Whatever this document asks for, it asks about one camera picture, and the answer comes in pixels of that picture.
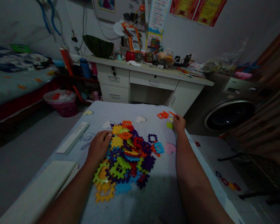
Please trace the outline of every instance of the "curtain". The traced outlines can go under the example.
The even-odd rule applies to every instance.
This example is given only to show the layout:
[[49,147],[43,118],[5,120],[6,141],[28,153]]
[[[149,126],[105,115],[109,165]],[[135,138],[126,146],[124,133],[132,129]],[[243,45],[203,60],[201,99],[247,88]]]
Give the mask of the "curtain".
[[280,44],[262,64],[254,77],[275,94],[257,107],[255,116],[230,130],[248,153],[272,158],[280,163]]

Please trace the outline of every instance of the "white desk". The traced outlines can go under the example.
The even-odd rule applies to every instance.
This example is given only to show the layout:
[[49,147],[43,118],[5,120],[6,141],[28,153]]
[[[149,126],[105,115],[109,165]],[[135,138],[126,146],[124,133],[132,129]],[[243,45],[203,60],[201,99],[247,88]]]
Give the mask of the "white desk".
[[103,100],[108,102],[165,105],[184,116],[203,87],[214,85],[207,79],[190,78],[174,69],[151,68],[147,64],[136,67],[126,61],[90,55],[86,59],[96,63]]

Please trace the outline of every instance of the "green bowl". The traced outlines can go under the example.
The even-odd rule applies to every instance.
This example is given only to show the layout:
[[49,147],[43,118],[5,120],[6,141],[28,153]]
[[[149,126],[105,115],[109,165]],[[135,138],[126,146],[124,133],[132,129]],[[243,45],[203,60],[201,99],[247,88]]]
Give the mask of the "green bowl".
[[97,57],[108,58],[113,52],[114,43],[91,35],[84,35],[83,40],[88,49]]

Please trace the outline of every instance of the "trash bin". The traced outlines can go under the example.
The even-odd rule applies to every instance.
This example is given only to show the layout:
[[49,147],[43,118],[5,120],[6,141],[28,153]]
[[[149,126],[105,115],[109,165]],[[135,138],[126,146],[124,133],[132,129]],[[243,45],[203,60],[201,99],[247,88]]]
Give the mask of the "trash bin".
[[69,90],[55,90],[43,96],[47,104],[50,104],[62,117],[72,117],[79,112],[76,97],[77,95]]

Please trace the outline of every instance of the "wall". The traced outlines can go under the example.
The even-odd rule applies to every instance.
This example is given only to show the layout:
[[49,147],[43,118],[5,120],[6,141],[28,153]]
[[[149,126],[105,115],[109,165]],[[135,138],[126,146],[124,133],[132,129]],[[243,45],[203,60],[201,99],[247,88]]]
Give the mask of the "wall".
[[[89,1],[86,4],[85,34],[94,35],[115,43],[120,39],[112,30],[112,23],[101,22],[102,31]],[[55,0],[56,11],[61,19],[55,19],[57,28],[62,27],[63,38],[50,35],[43,22],[40,7],[33,0],[0,1],[0,41],[4,44],[23,43],[33,51],[53,58],[61,58],[59,46],[66,44],[75,53],[71,41],[71,24],[82,42],[83,0]],[[51,10],[46,9],[50,17]],[[245,58],[256,60],[280,32],[280,0],[228,0],[213,28],[168,14],[163,44],[177,55],[192,53],[196,62],[204,62],[220,53],[237,50],[241,41],[248,37]],[[90,54],[85,46],[82,53]]]

